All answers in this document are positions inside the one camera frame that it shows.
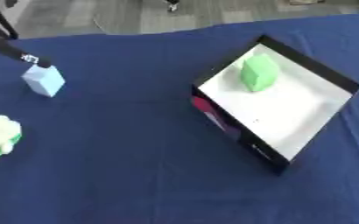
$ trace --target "shoe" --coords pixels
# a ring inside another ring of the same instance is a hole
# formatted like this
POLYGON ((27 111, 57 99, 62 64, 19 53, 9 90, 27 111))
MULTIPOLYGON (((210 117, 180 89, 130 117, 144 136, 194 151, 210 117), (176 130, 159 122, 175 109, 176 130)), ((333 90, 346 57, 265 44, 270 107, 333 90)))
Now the shoe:
POLYGON ((169 4, 169 8, 168 8, 168 11, 169 12, 174 12, 178 9, 178 4, 177 3, 170 3, 169 4))

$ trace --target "light blue cube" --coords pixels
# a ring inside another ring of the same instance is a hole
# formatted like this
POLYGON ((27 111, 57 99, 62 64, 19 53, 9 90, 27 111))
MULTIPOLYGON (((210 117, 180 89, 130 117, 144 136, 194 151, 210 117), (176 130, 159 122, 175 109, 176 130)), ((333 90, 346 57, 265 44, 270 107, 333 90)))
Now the light blue cube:
POLYGON ((32 66, 22 78, 28 86, 37 94, 54 97, 65 84, 60 72, 55 66, 43 68, 32 66))

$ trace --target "green cube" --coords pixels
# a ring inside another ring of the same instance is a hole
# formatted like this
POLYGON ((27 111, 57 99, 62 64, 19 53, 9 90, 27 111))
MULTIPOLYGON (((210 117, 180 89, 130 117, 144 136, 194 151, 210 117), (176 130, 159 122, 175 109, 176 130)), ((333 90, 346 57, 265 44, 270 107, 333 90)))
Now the green cube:
POLYGON ((249 91, 257 92, 270 87, 279 73, 279 65, 266 53, 262 53, 243 62, 241 80, 249 91))

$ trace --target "cube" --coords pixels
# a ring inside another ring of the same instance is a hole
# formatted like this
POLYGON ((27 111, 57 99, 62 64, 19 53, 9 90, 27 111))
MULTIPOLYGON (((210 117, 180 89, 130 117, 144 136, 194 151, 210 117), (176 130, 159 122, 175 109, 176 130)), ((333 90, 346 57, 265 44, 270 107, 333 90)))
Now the cube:
POLYGON ((262 53, 243 62, 241 80, 251 92, 263 91, 275 82, 279 73, 279 65, 262 53))
POLYGON ((65 84, 60 72, 55 66, 43 68, 32 66, 22 78, 28 86, 37 94, 54 97, 65 84))

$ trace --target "blue tablecloth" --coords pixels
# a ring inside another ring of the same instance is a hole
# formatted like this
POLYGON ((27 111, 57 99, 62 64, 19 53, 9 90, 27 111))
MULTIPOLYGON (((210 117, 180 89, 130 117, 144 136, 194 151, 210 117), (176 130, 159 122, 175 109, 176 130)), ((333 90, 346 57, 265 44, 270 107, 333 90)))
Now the blue tablecloth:
POLYGON ((278 177, 189 101, 190 83, 267 33, 359 82, 359 15, 15 44, 67 85, 53 99, 0 57, 0 224, 359 223, 359 94, 278 177))

